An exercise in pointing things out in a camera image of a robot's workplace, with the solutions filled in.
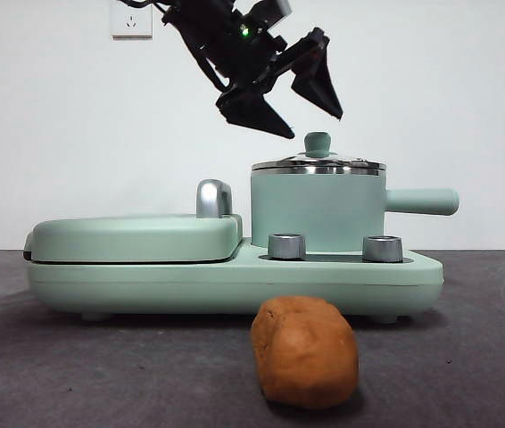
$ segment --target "mint green appliance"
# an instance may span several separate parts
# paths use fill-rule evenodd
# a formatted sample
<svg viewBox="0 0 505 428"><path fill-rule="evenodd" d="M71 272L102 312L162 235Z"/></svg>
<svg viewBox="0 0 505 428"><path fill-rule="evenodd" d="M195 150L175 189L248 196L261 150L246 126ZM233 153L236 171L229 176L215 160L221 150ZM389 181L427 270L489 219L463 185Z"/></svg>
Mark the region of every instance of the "mint green appliance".
<svg viewBox="0 0 505 428"><path fill-rule="evenodd" d="M321 133L308 135L306 147L301 159L285 160L295 164L253 167L252 240L232 212L230 187L203 180L195 214L40 223L24 251L31 291L89 320L254 314L278 295L322 297L344 314L379 322L429 309L443 287L443 266L384 236L383 216L452 214L457 194L386 191L385 165L341 159ZM259 165L276 170L258 173Z"/></svg>

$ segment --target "robotic arm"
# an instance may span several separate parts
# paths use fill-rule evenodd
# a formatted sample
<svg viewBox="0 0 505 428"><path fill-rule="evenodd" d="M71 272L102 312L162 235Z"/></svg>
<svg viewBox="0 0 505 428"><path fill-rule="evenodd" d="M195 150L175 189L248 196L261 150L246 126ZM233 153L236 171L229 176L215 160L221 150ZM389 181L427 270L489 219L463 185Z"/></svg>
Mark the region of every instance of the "robotic arm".
<svg viewBox="0 0 505 428"><path fill-rule="evenodd" d="M315 28L287 49L281 36L268 32L291 13L287 0L260 0L245 15L234 9L235 0L121 2L136 8L153 4L163 12L163 23L178 29L201 70L222 93L217 107L228 123L294 138L264 99L278 77L289 70L296 75L292 89L298 95L342 118L327 69L330 39L324 31ZM228 84L217 73L228 78Z"/></svg>

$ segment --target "green led light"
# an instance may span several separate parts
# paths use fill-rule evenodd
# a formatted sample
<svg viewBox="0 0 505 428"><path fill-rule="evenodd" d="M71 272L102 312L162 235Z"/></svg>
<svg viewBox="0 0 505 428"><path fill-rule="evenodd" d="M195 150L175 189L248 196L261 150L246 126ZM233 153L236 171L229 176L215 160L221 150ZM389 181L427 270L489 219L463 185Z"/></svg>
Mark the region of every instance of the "green led light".
<svg viewBox="0 0 505 428"><path fill-rule="evenodd" d="M249 30L249 28L246 25L242 24L241 25L241 36L249 37L249 34L251 34L251 31Z"/></svg>

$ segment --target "stainless steel lid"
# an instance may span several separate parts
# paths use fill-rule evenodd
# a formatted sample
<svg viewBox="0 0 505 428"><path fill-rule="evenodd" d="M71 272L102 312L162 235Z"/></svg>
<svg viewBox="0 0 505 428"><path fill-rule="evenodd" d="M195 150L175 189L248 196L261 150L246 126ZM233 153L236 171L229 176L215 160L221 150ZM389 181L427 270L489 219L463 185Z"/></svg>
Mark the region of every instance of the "stainless steel lid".
<svg viewBox="0 0 505 428"><path fill-rule="evenodd" d="M385 164L330 152L331 137L326 132L310 132L304 138L306 152L296 156L252 165L264 174L362 174L382 175Z"/></svg>

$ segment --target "silver knob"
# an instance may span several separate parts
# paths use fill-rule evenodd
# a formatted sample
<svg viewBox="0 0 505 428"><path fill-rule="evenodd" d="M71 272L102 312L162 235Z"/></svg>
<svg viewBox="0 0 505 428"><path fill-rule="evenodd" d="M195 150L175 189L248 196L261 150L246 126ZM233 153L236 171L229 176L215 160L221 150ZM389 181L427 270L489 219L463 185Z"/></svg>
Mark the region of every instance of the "silver knob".
<svg viewBox="0 0 505 428"><path fill-rule="evenodd" d="M269 257L281 260L304 260L306 258L304 235L269 235Z"/></svg>
<svg viewBox="0 0 505 428"><path fill-rule="evenodd" d="M402 239L397 236L366 236L362 258L376 263L403 261Z"/></svg>

